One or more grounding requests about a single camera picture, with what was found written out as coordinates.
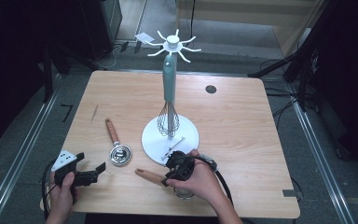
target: wooden handle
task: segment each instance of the wooden handle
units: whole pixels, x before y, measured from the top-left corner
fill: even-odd
[[[157,175],[157,174],[152,173],[150,171],[146,171],[144,169],[139,169],[139,168],[135,170],[135,173],[138,176],[141,176],[144,179],[146,179],[146,180],[148,180],[148,181],[150,181],[150,182],[152,182],[154,184],[157,184],[157,185],[162,186],[162,187],[166,187],[161,182],[161,181],[163,181],[165,179],[165,176]]]
[[[107,131],[109,132],[110,138],[112,138],[112,142],[119,142],[118,141],[118,136],[115,130],[115,126],[113,126],[112,120],[110,119],[106,119],[106,127],[107,127]]]

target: table top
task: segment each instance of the table top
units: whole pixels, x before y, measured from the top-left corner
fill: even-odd
[[[216,93],[205,90],[209,85],[216,87]],[[141,142],[146,124],[159,115],[164,103],[161,74],[96,71],[91,75],[62,148],[85,153],[78,171],[94,170],[102,162],[106,170],[98,183],[81,188],[74,211],[215,216],[212,207],[198,197],[181,200],[171,187],[135,174],[137,168],[160,175],[169,171],[149,159]],[[217,162],[240,217],[299,216],[260,79],[178,74],[175,109],[197,127],[198,150]],[[132,150],[125,166],[117,167],[109,159],[113,143],[106,118],[113,121],[120,142]]]

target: black tripod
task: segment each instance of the black tripod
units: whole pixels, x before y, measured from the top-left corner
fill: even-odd
[[[286,82],[293,82],[298,75],[301,75],[298,89],[298,103],[301,106],[301,109],[305,111],[307,82],[309,77],[313,74],[311,63],[312,56],[326,38],[328,33],[326,29],[329,27],[328,23],[331,22],[332,14],[336,10],[338,2],[339,1],[335,0],[327,2],[324,12],[316,21],[302,46],[295,53],[257,73],[249,74],[248,77],[262,77],[290,63],[287,70],[284,72],[283,78]]]

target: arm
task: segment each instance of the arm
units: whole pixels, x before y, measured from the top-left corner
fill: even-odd
[[[71,185],[74,183],[75,175],[70,172],[62,181],[62,186],[55,186],[54,173],[50,175],[50,188],[54,188],[50,193],[51,210],[48,215],[47,224],[63,224],[72,214],[73,199]]]
[[[193,156],[199,155],[195,149],[190,153]],[[242,224],[229,198],[220,188],[216,175],[205,162],[195,160],[193,174],[187,181],[169,179],[167,184],[175,188],[191,190],[195,195],[206,200],[217,214],[221,224]]]

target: white hooks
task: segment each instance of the white hooks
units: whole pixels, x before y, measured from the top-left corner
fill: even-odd
[[[183,55],[183,53],[181,52],[182,49],[185,49],[185,50],[188,50],[188,51],[191,51],[191,52],[197,52],[197,51],[201,51],[201,49],[189,49],[187,47],[184,47],[183,44],[186,44],[186,43],[190,43],[191,41],[193,41],[196,37],[193,36],[191,39],[189,40],[185,40],[185,41],[180,41],[180,38],[179,38],[179,29],[176,30],[176,34],[175,35],[169,35],[167,38],[165,38],[164,36],[162,36],[161,32],[160,31],[157,31],[159,37],[161,37],[161,39],[165,40],[164,43],[162,44],[152,44],[148,41],[145,41],[146,44],[149,44],[151,46],[162,46],[163,49],[159,50],[158,52],[154,53],[154,54],[147,54],[147,56],[150,56],[150,57],[153,57],[153,56],[157,56],[159,55],[160,53],[164,52],[164,51],[167,51],[169,52],[170,54],[172,53],[178,53],[181,58],[187,62],[187,63],[191,63],[190,60],[188,60],[185,55]]]

